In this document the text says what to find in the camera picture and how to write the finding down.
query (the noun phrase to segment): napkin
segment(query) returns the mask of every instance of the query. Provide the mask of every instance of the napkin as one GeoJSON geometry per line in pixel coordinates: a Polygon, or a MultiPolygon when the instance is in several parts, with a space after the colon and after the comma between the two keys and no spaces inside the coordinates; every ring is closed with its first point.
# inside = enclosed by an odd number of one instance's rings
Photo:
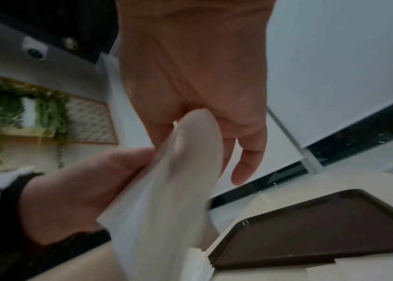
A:
{"type": "MultiPolygon", "coordinates": [[[[192,272],[189,266],[196,263],[189,265],[195,253],[188,254],[188,249],[202,234],[222,160],[222,137],[214,116],[207,109],[192,111],[180,120],[152,164],[98,217],[130,281],[207,280],[181,272],[184,265],[192,272]]],[[[211,267],[204,263],[205,270],[194,272],[211,275],[211,267]]]]}

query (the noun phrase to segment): brown tray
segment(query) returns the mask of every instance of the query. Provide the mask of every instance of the brown tray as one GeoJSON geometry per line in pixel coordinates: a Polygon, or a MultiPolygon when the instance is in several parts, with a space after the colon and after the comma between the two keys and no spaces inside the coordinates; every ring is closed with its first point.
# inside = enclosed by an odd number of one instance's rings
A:
{"type": "Polygon", "coordinates": [[[247,218],[209,255],[217,270],[393,252],[393,207],[350,189],[247,218]]]}

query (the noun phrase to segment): vine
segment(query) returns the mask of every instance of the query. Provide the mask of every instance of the vine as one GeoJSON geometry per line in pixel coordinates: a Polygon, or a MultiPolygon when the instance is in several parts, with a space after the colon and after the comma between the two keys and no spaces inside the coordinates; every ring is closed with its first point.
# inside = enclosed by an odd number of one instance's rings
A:
{"type": "Polygon", "coordinates": [[[22,98],[35,100],[36,125],[44,129],[42,137],[54,134],[58,167],[62,168],[62,148],[68,143],[68,95],[3,77],[0,77],[0,153],[3,129],[22,128],[22,98]]]}

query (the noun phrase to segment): black ceiling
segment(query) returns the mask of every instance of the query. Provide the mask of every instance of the black ceiling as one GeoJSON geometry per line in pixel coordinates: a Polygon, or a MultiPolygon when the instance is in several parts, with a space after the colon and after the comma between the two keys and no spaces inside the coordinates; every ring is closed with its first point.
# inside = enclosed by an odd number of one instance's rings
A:
{"type": "Polygon", "coordinates": [[[0,0],[0,22],[88,61],[108,53],[118,34],[115,0],[0,0]],[[61,38],[79,43],[67,50],[61,38]]]}

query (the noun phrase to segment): hand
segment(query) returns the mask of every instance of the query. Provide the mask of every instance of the hand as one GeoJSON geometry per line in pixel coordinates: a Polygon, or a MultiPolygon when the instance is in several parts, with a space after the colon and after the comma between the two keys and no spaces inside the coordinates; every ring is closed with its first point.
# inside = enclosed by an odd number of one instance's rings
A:
{"type": "Polygon", "coordinates": [[[236,185],[267,143],[265,30],[275,0],[119,1],[121,71],[129,99],[158,147],[197,108],[218,120],[224,167],[243,148],[236,185]]]}
{"type": "Polygon", "coordinates": [[[97,217],[153,156],[153,148],[114,150],[32,179],[19,199],[25,233],[47,245],[100,229],[97,217]]]}

